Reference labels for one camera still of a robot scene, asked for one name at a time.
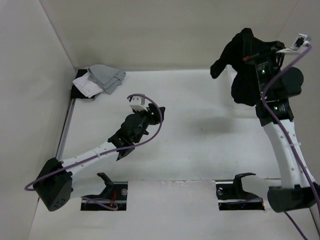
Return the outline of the black tank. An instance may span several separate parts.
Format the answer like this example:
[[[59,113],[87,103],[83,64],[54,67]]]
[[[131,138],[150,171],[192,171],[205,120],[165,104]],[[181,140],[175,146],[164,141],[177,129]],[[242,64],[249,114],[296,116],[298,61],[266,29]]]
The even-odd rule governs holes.
[[[88,71],[86,69],[78,69],[75,79],[84,76],[87,72]],[[83,95],[74,84],[71,87],[71,92],[70,92],[71,99],[94,99],[95,97],[96,97],[95,94],[91,97],[87,97]]]
[[[254,65],[243,61],[243,37],[253,36],[251,28],[244,28],[224,47],[219,59],[210,67],[210,75],[217,79],[227,65],[236,76],[231,85],[231,96],[235,103],[253,107],[260,100],[260,90]]]

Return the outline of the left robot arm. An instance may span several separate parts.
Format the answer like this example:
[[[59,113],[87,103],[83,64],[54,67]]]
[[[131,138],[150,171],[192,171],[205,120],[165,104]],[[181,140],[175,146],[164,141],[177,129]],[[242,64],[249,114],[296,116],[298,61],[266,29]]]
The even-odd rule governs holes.
[[[141,111],[133,110],[120,128],[99,146],[67,159],[47,160],[32,187],[48,211],[62,208],[70,199],[85,198],[91,202],[108,199],[114,183],[106,174],[108,164],[127,157],[149,134],[149,126],[161,127],[166,108],[150,103]]]

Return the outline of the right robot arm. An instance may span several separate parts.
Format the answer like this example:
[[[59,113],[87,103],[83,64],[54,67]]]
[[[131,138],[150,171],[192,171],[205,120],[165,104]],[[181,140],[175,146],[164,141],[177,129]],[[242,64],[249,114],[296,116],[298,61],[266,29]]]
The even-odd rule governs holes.
[[[254,65],[260,92],[256,115],[271,142],[281,177],[280,186],[267,190],[267,200],[277,213],[320,203],[320,186],[304,160],[289,102],[302,92],[304,75],[293,65],[308,53],[309,43],[306,35],[291,48],[257,38],[243,42],[243,61]]]

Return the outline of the grey folded tank top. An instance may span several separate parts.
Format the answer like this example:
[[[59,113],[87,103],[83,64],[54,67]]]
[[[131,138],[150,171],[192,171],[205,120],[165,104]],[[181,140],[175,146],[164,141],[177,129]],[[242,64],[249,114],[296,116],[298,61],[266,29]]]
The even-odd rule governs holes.
[[[103,64],[92,65],[87,69],[87,72],[89,73],[88,80],[97,84],[108,95],[121,86],[126,77],[124,70]]]

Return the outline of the white folded tank top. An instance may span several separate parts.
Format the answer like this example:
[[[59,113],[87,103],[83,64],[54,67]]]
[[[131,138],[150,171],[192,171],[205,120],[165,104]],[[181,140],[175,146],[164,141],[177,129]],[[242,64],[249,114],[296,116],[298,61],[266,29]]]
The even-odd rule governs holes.
[[[90,74],[87,72],[81,77],[72,81],[73,85],[87,98],[101,94],[103,90],[93,81],[89,80]]]

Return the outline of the black folded tank top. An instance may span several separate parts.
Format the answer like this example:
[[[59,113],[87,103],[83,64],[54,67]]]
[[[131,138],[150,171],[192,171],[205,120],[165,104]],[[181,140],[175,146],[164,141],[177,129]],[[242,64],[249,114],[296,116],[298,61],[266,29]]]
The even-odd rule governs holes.
[[[84,76],[87,72],[88,71],[86,69],[78,69],[75,79]],[[95,97],[96,97],[95,94],[91,97],[87,97],[83,95],[74,84],[71,87],[71,92],[70,92],[71,99],[94,99]]]

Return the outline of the left aluminium table rail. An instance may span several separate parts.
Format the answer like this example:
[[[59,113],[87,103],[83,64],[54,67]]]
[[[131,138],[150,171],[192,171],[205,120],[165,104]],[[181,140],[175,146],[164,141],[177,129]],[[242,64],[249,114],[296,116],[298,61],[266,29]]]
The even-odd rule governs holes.
[[[70,99],[69,103],[68,103],[68,108],[67,108],[65,119],[63,122],[63,126],[62,126],[62,132],[60,135],[60,139],[59,139],[59,143],[58,143],[58,147],[57,147],[57,151],[56,151],[56,155],[55,155],[55,157],[58,161],[62,159],[62,155],[64,152],[66,140],[67,140],[67,135],[69,132],[69,127],[70,127],[71,120],[72,120],[72,115],[73,115],[75,103],[76,103],[76,99]]]

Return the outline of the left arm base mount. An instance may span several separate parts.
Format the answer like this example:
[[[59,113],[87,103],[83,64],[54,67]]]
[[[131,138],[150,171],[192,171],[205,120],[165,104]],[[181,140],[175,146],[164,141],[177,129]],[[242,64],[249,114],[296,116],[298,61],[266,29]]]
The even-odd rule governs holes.
[[[104,183],[99,194],[86,195],[81,199],[81,211],[126,211],[129,183],[114,182],[105,173],[97,174]]]

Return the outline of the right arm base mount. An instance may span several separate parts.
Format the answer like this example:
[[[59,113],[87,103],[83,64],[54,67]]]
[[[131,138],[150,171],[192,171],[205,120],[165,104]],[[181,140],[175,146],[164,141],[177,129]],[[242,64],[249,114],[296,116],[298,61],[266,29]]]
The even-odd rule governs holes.
[[[264,211],[264,200],[243,190],[242,178],[255,176],[247,172],[235,175],[233,180],[218,180],[215,182],[218,209],[220,211]]]

